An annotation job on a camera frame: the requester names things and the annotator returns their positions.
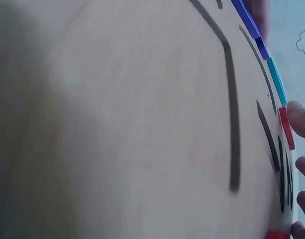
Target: fingertip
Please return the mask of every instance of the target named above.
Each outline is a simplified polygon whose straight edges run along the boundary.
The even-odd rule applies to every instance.
[[[302,204],[305,202],[305,191],[301,191],[298,193],[297,202],[298,202],[298,204]]]
[[[286,105],[288,114],[292,114],[293,112],[295,112],[296,110],[301,109],[301,108],[304,108],[304,107],[298,101],[289,101]]]
[[[299,157],[295,162],[296,168],[300,171],[305,168],[305,157]]]
[[[302,223],[301,222],[295,222],[292,225],[291,234],[296,235],[296,234],[299,234],[300,232],[302,232],[303,230],[304,230],[304,226],[302,225]]]

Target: light blue tab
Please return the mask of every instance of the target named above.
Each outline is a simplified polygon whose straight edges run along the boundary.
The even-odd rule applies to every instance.
[[[281,100],[281,104],[284,107],[287,104],[287,98],[286,98],[286,94],[285,94],[285,91],[283,88],[283,81],[282,81],[280,75],[278,74],[276,65],[271,57],[269,59],[267,59],[267,65],[268,65],[268,68],[270,69],[270,72],[271,72],[271,75],[272,75],[272,78],[274,81],[274,85],[276,87],[278,96]]]

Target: purple tab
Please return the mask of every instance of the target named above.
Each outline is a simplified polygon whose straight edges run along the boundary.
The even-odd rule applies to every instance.
[[[251,34],[253,39],[257,39],[261,37],[261,33],[258,30],[256,23],[254,22],[251,14],[248,12],[246,7],[243,4],[242,0],[231,0],[236,11],[240,15],[241,19],[243,20],[248,32]]]
[[[261,55],[262,55],[263,59],[264,60],[269,59],[270,56],[268,54],[268,51],[266,49],[266,46],[264,44],[264,41],[263,41],[262,37],[256,38],[255,41],[256,41],[256,45],[257,45],[258,49],[261,52]]]

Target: wooden board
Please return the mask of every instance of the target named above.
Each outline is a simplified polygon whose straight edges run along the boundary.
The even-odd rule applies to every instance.
[[[1,64],[1,235],[288,230],[293,159],[281,103],[230,0],[75,6],[74,20],[49,7],[43,27],[19,24],[25,34]]]

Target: colored tab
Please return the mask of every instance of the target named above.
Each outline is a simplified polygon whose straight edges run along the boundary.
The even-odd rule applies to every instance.
[[[240,15],[241,19],[244,22],[244,25],[246,26],[248,32],[252,36],[253,39],[261,37],[261,33],[258,30],[258,27],[256,26],[255,21],[253,20],[251,14],[248,12],[246,7],[243,4],[242,0],[231,0],[236,11]]]
[[[267,48],[266,48],[266,46],[264,44],[263,38],[260,36],[259,38],[256,38],[255,41],[256,41],[258,49],[261,52],[261,55],[262,55],[263,59],[264,60],[269,59],[270,56],[269,56]]]
[[[281,118],[281,122],[283,125],[283,129],[285,132],[285,136],[286,136],[286,139],[288,142],[288,146],[289,146],[290,150],[293,150],[293,149],[295,149],[295,144],[294,144],[292,129],[291,129],[290,123],[288,121],[288,117],[287,117],[286,107],[281,107],[279,112],[280,112],[280,118]]]
[[[265,239],[289,239],[290,235],[287,232],[268,232]]]
[[[274,81],[274,85],[275,85],[276,91],[278,93],[278,96],[280,98],[281,104],[284,107],[287,104],[287,98],[286,98],[286,94],[285,94],[285,91],[283,88],[282,79],[281,79],[280,75],[278,74],[276,65],[272,58],[269,58],[267,60],[267,65],[268,65],[268,68],[270,69],[270,72],[271,72],[271,75],[272,75],[272,78]]]

